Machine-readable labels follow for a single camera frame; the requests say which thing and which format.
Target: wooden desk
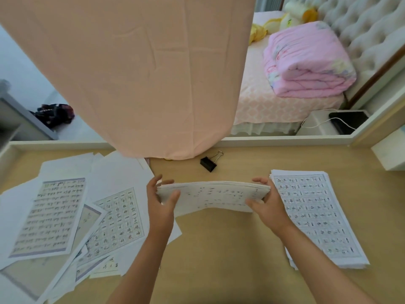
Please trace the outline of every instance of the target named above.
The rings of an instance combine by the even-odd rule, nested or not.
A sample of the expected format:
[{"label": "wooden desk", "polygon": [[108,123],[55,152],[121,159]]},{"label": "wooden desk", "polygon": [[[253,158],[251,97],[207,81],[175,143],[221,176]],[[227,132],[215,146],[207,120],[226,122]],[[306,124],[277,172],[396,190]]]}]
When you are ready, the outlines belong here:
[{"label": "wooden desk", "polygon": [[[386,172],[371,150],[346,146],[221,150],[225,155],[212,173],[200,166],[202,156],[152,159],[151,167],[177,182],[249,182],[272,168],[326,171],[371,263],[366,270],[345,270],[346,274],[382,303],[405,301],[405,172]],[[86,152],[25,152],[1,191],[37,176],[43,161]],[[216,152],[211,149],[207,155]],[[177,222],[183,235],[165,251],[152,303],[314,303],[300,273],[289,266],[280,240],[255,214],[205,209]],[[87,279],[58,303],[103,303],[119,280]]]}]

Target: left hand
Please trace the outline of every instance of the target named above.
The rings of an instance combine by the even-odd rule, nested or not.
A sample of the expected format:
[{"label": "left hand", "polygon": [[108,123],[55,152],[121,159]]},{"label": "left hand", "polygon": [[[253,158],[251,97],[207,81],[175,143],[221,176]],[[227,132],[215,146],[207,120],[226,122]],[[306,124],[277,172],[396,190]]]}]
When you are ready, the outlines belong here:
[{"label": "left hand", "polygon": [[175,190],[163,205],[159,196],[156,194],[158,186],[162,184],[172,184],[173,179],[164,180],[161,183],[157,182],[162,178],[162,175],[153,177],[146,185],[148,195],[148,213],[149,213],[149,235],[152,236],[167,236],[169,238],[175,220],[174,209],[177,200],[180,197],[180,191]]}]

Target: white headboard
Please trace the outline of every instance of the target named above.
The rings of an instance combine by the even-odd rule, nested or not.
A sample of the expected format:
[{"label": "white headboard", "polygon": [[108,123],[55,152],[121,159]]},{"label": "white headboard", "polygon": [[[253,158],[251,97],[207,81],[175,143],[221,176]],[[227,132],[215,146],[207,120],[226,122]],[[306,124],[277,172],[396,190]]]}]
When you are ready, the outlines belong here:
[{"label": "white headboard", "polygon": [[315,7],[346,48],[357,71],[357,81],[345,92],[351,105],[371,98],[382,87],[375,87],[377,80],[384,75],[388,82],[403,68],[392,65],[405,54],[405,0],[293,1]]}]

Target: black binder clip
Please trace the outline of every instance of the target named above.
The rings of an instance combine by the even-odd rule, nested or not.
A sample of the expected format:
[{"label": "black binder clip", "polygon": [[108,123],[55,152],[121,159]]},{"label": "black binder clip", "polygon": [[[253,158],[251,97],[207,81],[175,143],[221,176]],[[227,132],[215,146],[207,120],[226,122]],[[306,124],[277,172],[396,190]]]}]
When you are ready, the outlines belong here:
[{"label": "black binder clip", "polygon": [[[220,158],[220,156],[223,156],[224,155],[224,153],[223,152],[221,152],[221,151],[219,151],[216,155],[214,155],[214,156],[212,156],[211,158],[208,158],[208,157],[205,157],[205,158],[202,158],[201,160],[200,160],[200,164],[203,166],[203,167],[205,167],[209,172],[212,172],[213,170],[214,170],[214,168],[216,168],[216,164],[215,164],[215,162],[217,162],[217,160]],[[212,158],[214,158],[214,157],[216,157],[216,156],[218,156],[218,158],[216,158],[215,159],[215,161],[214,162],[212,162]]]}]

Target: pink quilt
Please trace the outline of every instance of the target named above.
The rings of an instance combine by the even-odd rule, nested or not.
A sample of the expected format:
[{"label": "pink quilt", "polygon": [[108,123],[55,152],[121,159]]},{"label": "pink quilt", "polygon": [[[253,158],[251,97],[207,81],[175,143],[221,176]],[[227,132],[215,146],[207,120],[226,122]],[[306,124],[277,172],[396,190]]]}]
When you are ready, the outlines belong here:
[{"label": "pink quilt", "polygon": [[280,97],[334,96],[356,80],[349,56],[323,21],[272,34],[263,58],[267,79]]},{"label": "pink quilt", "polygon": [[253,42],[247,49],[234,125],[243,122],[302,122],[313,110],[339,108],[344,100],[343,94],[326,98],[277,96],[264,74],[263,50],[268,39],[266,36]]}]

